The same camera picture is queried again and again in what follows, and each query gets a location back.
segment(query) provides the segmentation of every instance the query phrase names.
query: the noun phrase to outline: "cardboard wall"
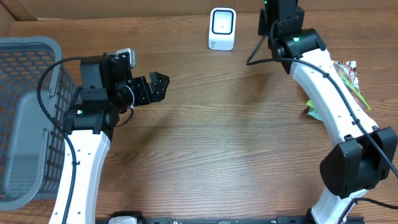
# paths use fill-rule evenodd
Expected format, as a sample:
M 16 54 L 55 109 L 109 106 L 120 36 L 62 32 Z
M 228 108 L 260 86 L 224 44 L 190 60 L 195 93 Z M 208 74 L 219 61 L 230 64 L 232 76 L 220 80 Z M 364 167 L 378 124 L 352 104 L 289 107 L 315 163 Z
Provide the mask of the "cardboard wall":
M 9 37 L 11 24 L 14 21 L 7 9 L 0 4 L 0 37 Z
M 263 0 L 0 0 L 19 20 L 209 14 L 214 7 L 259 12 Z M 306 11 L 397 8 L 397 0 L 299 0 Z

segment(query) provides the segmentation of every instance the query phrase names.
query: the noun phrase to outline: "white device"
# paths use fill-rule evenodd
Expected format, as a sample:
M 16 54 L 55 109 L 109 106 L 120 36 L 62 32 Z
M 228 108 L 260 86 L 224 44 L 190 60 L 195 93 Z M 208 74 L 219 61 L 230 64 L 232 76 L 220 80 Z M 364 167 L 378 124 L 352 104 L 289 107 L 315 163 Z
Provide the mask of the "white device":
M 235 42 L 236 12 L 234 9 L 217 7 L 211 11 L 209 48 L 232 50 Z

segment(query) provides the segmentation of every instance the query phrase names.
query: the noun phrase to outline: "cable clip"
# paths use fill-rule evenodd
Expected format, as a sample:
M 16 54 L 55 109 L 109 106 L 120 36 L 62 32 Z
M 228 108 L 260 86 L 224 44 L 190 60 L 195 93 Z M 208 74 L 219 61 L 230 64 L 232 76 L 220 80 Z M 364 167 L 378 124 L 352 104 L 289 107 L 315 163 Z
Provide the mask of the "cable clip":
M 360 122 L 361 122 L 360 119 L 354 119 L 354 121 L 352 122 L 352 124 L 355 125 L 355 124 L 359 124 Z

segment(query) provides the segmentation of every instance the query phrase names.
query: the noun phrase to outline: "wood grain surface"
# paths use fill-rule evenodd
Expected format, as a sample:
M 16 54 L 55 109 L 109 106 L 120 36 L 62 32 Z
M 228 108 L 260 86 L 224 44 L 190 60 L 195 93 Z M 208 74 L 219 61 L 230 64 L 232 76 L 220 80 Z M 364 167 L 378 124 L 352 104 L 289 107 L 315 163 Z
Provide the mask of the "wood grain surface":
M 261 218 L 304 215 L 317 202 L 328 135 L 305 115 L 308 97 L 280 64 L 245 66 L 260 39 L 258 14 L 238 14 L 231 52 L 208 49 L 208 23 L 208 16 L 13 23 L 11 36 L 52 37 L 63 57 L 130 47 L 138 58 L 134 76 L 170 76 L 164 101 L 137 108 L 115 130 L 97 217 L 142 210 L 147 217 Z M 304 27 L 321 34 L 334 59 L 357 61 L 368 114 L 398 130 L 398 9 L 313 11 Z M 270 56 L 264 46 L 255 59 Z M 81 83 L 78 62 L 66 67 Z M 390 174 L 367 196 L 398 204 L 397 183 Z M 31 202 L 0 213 L 0 223 L 46 223 L 53 206 Z M 368 203 L 351 215 L 398 223 L 396 211 Z

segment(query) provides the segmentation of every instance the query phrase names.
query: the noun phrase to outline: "wire mesh basket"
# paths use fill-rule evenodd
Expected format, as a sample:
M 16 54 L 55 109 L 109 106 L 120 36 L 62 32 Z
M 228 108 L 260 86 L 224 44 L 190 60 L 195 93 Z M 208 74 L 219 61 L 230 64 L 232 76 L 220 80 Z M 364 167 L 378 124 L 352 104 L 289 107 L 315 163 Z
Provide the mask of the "wire mesh basket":
M 62 58 L 48 37 L 0 38 L 0 210 L 56 198 L 64 143 L 37 102 L 42 72 Z M 61 66 L 44 80 L 44 105 L 62 126 L 76 85 Z

